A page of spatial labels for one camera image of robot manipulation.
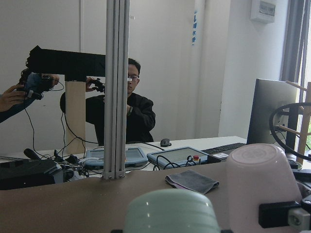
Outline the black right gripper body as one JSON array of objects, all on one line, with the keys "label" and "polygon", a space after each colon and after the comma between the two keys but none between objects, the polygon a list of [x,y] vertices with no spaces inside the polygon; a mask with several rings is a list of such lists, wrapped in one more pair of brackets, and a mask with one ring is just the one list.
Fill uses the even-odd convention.
[{"label": "black right gripper body", "polygon": [[291,226],[295,229],[311,228],[311,196],[300,202],[295,200],[262,203],[259,205],[259,225],[264,228]]}]

